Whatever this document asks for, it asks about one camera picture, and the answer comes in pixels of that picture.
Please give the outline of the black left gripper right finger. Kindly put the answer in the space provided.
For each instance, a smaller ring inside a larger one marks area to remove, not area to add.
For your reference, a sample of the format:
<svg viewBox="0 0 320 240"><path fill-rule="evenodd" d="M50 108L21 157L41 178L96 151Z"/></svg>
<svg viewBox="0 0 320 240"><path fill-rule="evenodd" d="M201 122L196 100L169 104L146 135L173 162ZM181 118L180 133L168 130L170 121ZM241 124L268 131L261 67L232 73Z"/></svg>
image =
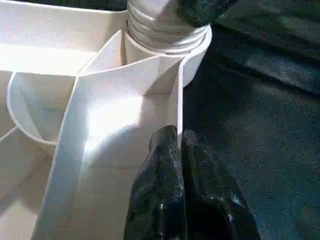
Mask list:
<svg viewBox="0 0 320 240"><path fill-rule="evenodd" d="M190 240L259 240L243 193L213 148L192 130L181 141L185 213Z"/></svg>

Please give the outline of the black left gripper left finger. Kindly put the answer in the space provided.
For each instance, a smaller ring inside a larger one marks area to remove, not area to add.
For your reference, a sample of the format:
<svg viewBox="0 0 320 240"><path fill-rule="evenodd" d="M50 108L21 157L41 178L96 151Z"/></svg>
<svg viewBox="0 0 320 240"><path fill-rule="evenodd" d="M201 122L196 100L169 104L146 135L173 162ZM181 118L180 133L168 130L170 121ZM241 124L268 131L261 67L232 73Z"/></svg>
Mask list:
<svg viewBox="0 0 320 240"><path fill-rule="evenodd" d="M154 132L148 155L132 184L126 216L126 240L185 240L185 186L177 129Z"/></svg>

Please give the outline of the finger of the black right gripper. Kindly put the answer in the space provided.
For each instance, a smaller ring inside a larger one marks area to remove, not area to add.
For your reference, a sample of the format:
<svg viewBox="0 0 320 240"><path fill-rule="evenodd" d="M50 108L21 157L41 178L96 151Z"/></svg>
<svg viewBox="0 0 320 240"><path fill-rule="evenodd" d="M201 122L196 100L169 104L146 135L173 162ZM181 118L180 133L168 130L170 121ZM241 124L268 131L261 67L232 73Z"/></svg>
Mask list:
<svg viewBox="0 0 320 240"><path fill-rule="evenodd" d="M236 0L179 0L176 13L186 24L200 28L227 12Z"/></svg>

